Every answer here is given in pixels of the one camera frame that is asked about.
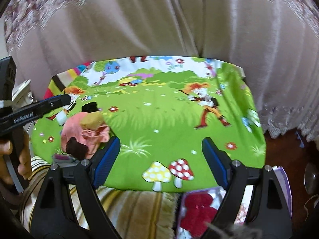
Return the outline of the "person's left hand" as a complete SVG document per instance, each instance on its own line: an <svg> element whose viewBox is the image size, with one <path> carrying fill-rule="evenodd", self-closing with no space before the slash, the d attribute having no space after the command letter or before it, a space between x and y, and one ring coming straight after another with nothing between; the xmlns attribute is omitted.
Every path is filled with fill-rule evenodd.
<svg viewBox="0 0 319 239"><path fill-rule="evenodd" d="M29 135L27 134L26 131L24 131L24 137L23 137L23 149L21 151L21 154L19 156L19 161L20 164L17 168L18 173L25 179L29 179L31 173L32 173L32 169L31 169L31 154L30 154L30 150L29 150ZM1 153L1 166L0 166L0 176L1 176L1 181L4 184L7 185L13 185L14 182L10 176L10 173L8 171L7 165L4 161L3 156L4 155L10 155L12 153L12 149L13 149L13 145L12 142L8 141L4 141L1 140L1 149L0 149L0 153Z"/></svg>

